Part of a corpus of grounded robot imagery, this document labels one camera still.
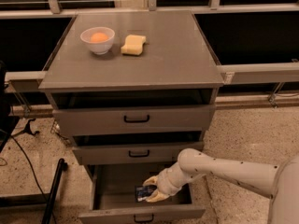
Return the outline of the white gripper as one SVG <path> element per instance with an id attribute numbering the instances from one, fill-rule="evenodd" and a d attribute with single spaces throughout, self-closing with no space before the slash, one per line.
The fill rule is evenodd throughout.
<path id="1" fill-rule="evenodd" d="M 162 170 L 158 176 L 152 176 L 143 182 L 143 186 L 157 186 L 146 199 L 148 203 L 156 203 L 175 196 L 184 185 L 192 183 L 198 176 L 197 172 L 184 171 L 176 162 L 169 168 Z"/>

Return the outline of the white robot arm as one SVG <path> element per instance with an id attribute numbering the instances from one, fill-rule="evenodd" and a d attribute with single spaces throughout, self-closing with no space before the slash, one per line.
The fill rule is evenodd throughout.
<path id="1" fill-rule="evenodd" d="M 213 158 L 186 148 L 171 167 L 144 182 L 156 187 L 147 201 L 155 203 L 172 197 L 184 185 L 207 174 L 268 198 L 267 224 L 299 224 L 299 155 L 271 165 Z"/>

